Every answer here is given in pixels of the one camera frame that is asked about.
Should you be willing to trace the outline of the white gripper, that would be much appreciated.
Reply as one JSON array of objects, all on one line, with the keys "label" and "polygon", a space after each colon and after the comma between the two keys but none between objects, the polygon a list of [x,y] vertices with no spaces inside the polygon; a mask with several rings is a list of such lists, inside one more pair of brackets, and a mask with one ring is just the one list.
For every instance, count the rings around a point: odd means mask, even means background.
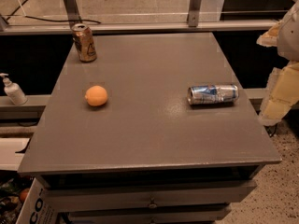
[{"label": "white gripper", "polygon": [[[278,55],[289,61],[299,61],[299,1],[256,43],[263,47],[276,47]],[[281,122],[291,108],[299,102],[299,63],[289,62],[282,69],[274,68],[268,78],[259,121],[263,126]]]}]

